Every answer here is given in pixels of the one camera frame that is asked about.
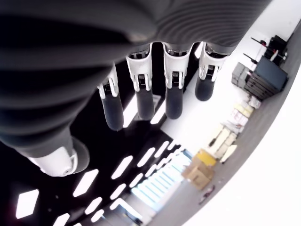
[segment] black finger pad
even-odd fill
[[[166,88],[166,116],[169,119],[177,119],[183,110],[183,89],[178,87]]]
[[[78,165],[74,173],[79,173],[88,167],[90,163],[90,155],[87,147],[75,137],[72,137],[73,149],[78,157]]]
[[[201,80],[198,76],[195,94],[198,100],[207,101],[211,98],[214,89],[214,82],[210,79]]]
[[[151,120],[155,114],[154,100],[152,97],[152,89],[147,91],[146,89],[140,89],[136,92],[138,115],[143,120]]]
[[[102,102],[105,120],[109,128],[114,131],[121,130],[123,128],[124,118],[119,94],[117,97],[108,94],[105,96],[105,99],[102,99]]]

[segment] black ceiling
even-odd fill
[[[191,51],[188,73],[185,78],[186,85],[198,67],[198,60],[194,56],[197,46],[198,44],[195,44]],[[153,44],[152,64],[153,93],[162,96],[158,105],[160,106],[165,96],[163,48],[161,43]],[[117,64],[116,69],[120,97],[125,108],[135,92],[126,61]],[[72,124],[71,134],[81,140],[89,149],[90,164],[84,172],[98,169],[99,173],[88,191],[76,198],[72,196],[72,193],[84,172],[64,178],[52,178],[41,172],[37,166],[15,150],[0,143],[0,149],[4,157],[0,165],[1,184],[5,188],[5,192],[1,194],[1,209],[4,210],[1,213],[4,214],[5,225],[52,226],[58,216],[81,207],[85,208],[98,196],[103,198],[99,208],[104,208],[111,203],[110,195],[120,184],[126,183],[128,185],[138,173],[145,173],[154,161],[160,161],[160,158],[157,160],[152,158],[144,167],[136,167],[140,158],[150,147],[158,149],[165,140],[172,140],[159,129],[164,120],[162,119],[157,125],[151,125],[149,121],[135,121],[128,128],[114,132],[106,125],[101,99],[98,91],[95,91],[88,105]],[[132,155],[134,159],[127,170],[121,177],[112,180],[111,176],[116,167],[124,157],[129,155]],[[18,195],[33,189],[39,189],[40,191],[34,214],[16,219]],[[81,216],[67,225],[72,226],[85,217]]]

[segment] robotic hand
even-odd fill
[[[192,43],[206,42],[195,90],[206,101],[226,57],[270,2],[15,1],[0,2],[0,140],[53,177],[89,163],[69,127],[97,86],[108,126],[123,127],[113,62],[127,55],[138,114],[150,120],[151,43],[164,43],[166,115],[176,119]]]

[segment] ceiling light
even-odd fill
[[[161,120],[161,118],[163,117],[163,115],[165,113],[165,108],[166,108],[166,104],[165,104],[165,101],[163,101],[160,108],[157,110],[154,117],[150,121],[151,124],[157,124]]]
[[[103,216],[104,210],[99,210],[97,211],[94,216],[91,218],[91,222],[95,223],[96,221],[98,221],[102,216]]]
[[[128,165],[130,164],[130,162],[132,161],[133,157],[130,155],[126,158],[124,158],[121,162],[121,164],[117,167],[117,169],[115,170],[115,172],[112,175],[112,179],[116,179],[119,178],[122,173],[126,170],[126,168],[128,167]]]
[[[138,174],[135,179],[130,183],[129,187],[135,187],[136,184],[138,184],[138,182],[141,180],[141,178],[143,177],[143,173]]]
[[[85,214],[88,215],[88,214],[92,213],[97,208],[97,206],[101,203],[102,200],[103,199],[101,197],[98,197],[98,198],[94,199],[90,203],[90,205],[86,208]]]
[[[161,145],[161,147],[159,148],[159,150],[156,152],[156,154],[155,154],[155,158],[158,158],[163,152],[164,152],[164,150],[166,149],[166,147],[167,147],[167,145],[169,144],[169,142],[168,141],[165,141],[162,145]]]
[[[146,172],[145,177],[148,178],[148,177],[153,173],[153,171],[156,169],[156,167],[157,167],[156,164],[152,165],[152,166],[150,167],[150,169]]]
[[[65,213],[65,214],[59,216],[56,219],[56,221],[53,224],[53,226],[64,226],[67,223],[69,217],[70,217],[70,215],[68,213]]]
[[[202,53],[202,49],[203,49],[203,42],[200,42],[200,44],[198,45],[198,48],[194,52],[194,55],[196,56],[197,59],[200,58],[201,53]]]
[[[169,162],[174,157],[174,153],[170,153],[166,158],[166,162]]]
[[[166,158],[162,159],[159,162],[158,166],[156,167],[156,170],[159,170],[164,165],[164,163],[166,163]]]
[[[128,213],[133,215],[134,217],[141,219],[142,215],[134,210],[133,207],[131,207],[127,202],[125,202],[123,199],[118,198],[113,204],[110,206],[110,210],[116,209],[118,206],[122,206]]]
[[[181,153],[181,151],[183,151],[184,149],[182,147],[178,148],[177,150],[174,151],[174,155],[178,155]]]
[[[73,192],[73,196],[77,197],[81,194],[87,192],[88,188],[91,186],[95,177],[98,174],[98,169],[92,170],[84,174],[83,178],[80,180],[79,185],[77,185],[75,191]]]
[[[19,194],[18,205],[16,210],[16,218],[24,218],[33,214],[39,196],[38,189]]]
[[[141,160],[138,162],[137,167],[142,167],[145,165],[145,163],[147,162],[148,159],[150,159],[150,157],[152,156],[152,154],[154,154],[155,152],[155,148],[152,147],[149,150],[147,150],[147,152],[145,153],[145,155],[141,158]]]
[[[123,128],[129,126],[129,124],[131,123],[131,121],[133,120],[137,112],[138,112],[138,106],[137,106],[137,97],[135,94],[123,112],[123,117],[124,117]]]
[[[173,149],[173,148],[174,148],[175,144],[176,144],[176,141],[175,141],[175,140],[173,140],[173,141],[170,143],[170,145],[168,146],[168,148],[167,148],[167,149],[170,151],[171,149]]]
[[[116,190],[110,196],[110,199],[112,200],[116,199],[125,188],[126,188],[126,184],[119,185],[118,188],[116,188]]]

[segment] gray floor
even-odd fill
[[[285,90],[262,103],[260,109],[252,114],[245,130],[238,137],[236,141],[238,147],[234,154],[224,165],[216,165],[215,177],[208,185],[208,187],[213,184],[216,186],[216,190],[211,196],[202,205],[198,205],[198,200],[204,192],[197,191],[189,182],[183,181],[173,197],[148,226],[181,226],[210,201],[244,164],[270,128],[292,87],[301,63],[300,50],[301,26],[299,23],[288,44],[288,58],[282,65],[283,70],[289,74]]]

